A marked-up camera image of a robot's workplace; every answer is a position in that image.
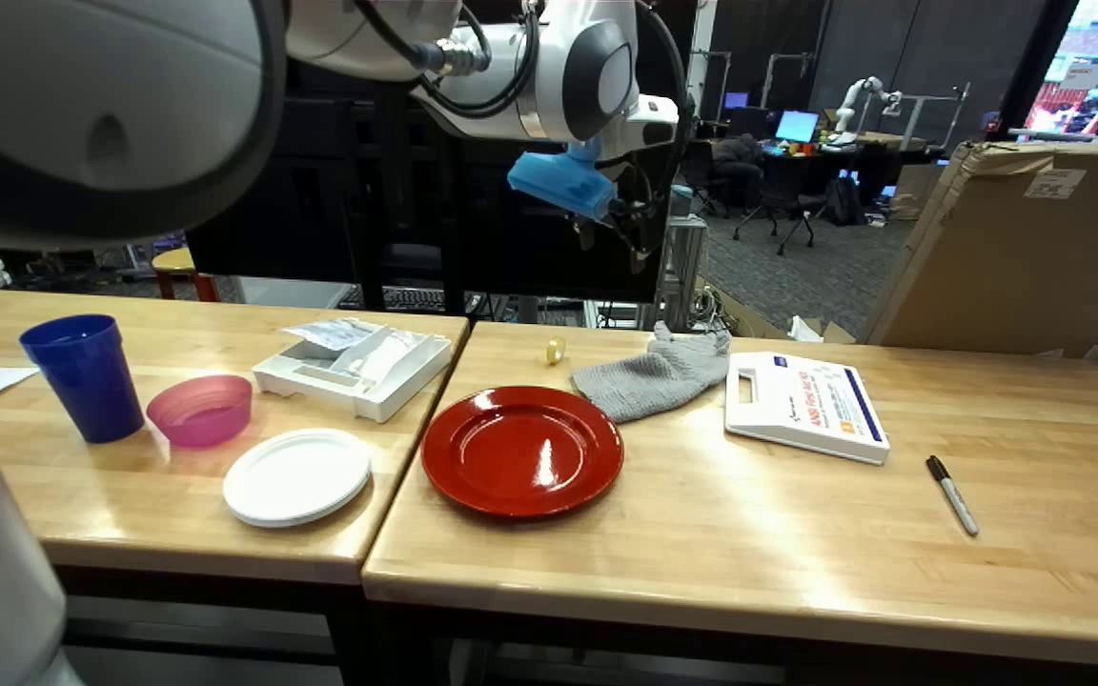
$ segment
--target pen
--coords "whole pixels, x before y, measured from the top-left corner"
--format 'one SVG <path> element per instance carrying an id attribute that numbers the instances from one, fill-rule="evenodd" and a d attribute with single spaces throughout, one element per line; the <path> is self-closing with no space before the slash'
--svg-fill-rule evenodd
<path id="1" fill-rule="evenodd" d="M 943 499 L 952 509 L 959 532 L 964 532 L 970 537 L 977 537 L 977 518 L 972 518 L 972 509 L 964 505 L 958 480 L 944 474 L 944 467 L 943 467 L 935 455 L 928 459 L 928 468 L 929 468 Z"/>

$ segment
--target wooden table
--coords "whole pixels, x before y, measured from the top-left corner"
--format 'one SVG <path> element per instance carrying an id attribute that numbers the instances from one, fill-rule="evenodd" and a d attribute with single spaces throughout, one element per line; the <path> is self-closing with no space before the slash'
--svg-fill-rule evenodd
<path id="1" fill-rule="evenodd" d="M 248 373 L 295 342 L 281 330 L 357 318 L 460 341 L 460 318 L 193 305 L 154 297 L 0 294 L 0 366 L 28 366 L 18 332 L 67 313 L 110 313 L 127 341 L 137 400 L 201 373 Z M 215 449 L 164 455 L 154 430 L 86 445 L 46 379 L 0 397 L 0 474 L 48 561 L 71 568 L 189 571 L 288 582 L 357 582 L 361 557 L 447 373 L 390 422 L 318 400 L 255 397 L 244 436 Z M 346 511 L 301 532 L 240 527 L 221 505 L 226 468 L 255 441 L 334 427 L 375 459 L 375 486 Z"/>
<path id="2" fill-rule="evenodd" d="M 544 366 L 544 341 L 564 366 Z M 441 408 L 640 355 L 640 332 L 475 325 Z M 1098 664 L 1098 366 L 1015 355 L 798 349 L 854 361 L 888 427 L 886 468 L 732 438 L 719 392 L 629 422 L 607 499 L 488 521 L 412 468 L 366 561 L 376 601 L 781 636 L 938 657 Z M 928 478 L 943 455 L 981 537 Z"/>

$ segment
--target pink bowl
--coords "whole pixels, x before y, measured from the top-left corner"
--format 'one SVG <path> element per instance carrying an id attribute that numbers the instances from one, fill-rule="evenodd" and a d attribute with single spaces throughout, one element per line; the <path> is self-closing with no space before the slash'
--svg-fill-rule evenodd
<path id="1" fill-rule="evenodd" d="M 244 430 L 253 415 L 248 379 L 189 379 L 164 388 L 145 415 L 171 445 L 216 445 Z"/>

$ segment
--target blue cup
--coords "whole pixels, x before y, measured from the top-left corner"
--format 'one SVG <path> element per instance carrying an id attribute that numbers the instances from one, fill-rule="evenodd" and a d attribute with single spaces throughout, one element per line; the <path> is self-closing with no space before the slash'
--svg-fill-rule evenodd
<path id="1" fill-rule="evenodd" d="M 141 427 L 132 379 L 116 318 L 60 318 L 18 336 L 18 349 L 60 397 L 84 441 L 116 441 Z"/>

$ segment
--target red plate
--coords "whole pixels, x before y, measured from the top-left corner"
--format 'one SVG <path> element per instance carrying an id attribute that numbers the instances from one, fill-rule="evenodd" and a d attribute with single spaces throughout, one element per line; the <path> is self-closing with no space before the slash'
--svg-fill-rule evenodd
<path id="1" fill-rule="evenodd" d="M 429 486 L 480 514 L 550 518 L 574 511 L 620 474 L 616 427 L 584 397 L 502 384 L 456 400 L 428 427 Z"/>

